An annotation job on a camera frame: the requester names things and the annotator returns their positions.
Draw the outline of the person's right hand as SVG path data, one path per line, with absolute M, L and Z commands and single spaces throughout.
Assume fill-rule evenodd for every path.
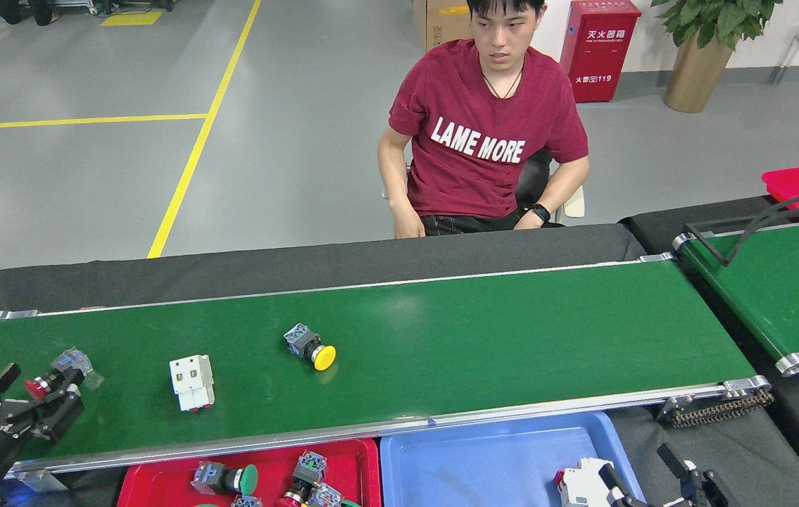
M 425 237 L 422 219 L 408 203 L 390 205 L 396 239 Z

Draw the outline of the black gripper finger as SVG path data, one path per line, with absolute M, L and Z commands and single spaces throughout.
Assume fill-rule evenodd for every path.
M 680 484 L 680 497 L 663 506 L 731 506 L 731 493 L 715 470 L 680 458 L 669 443 L 660 445 L 657 454 Z
M 649 504 L 644 503 L 644 501 L 631 493 L 630 488 L 628 488 L 612 464 L 603 465 L 599 469 L 598 475 L 604 482 L 605 487 L 608 488 L 606 501 L 608 501 L 610 506 L 649 506 Z

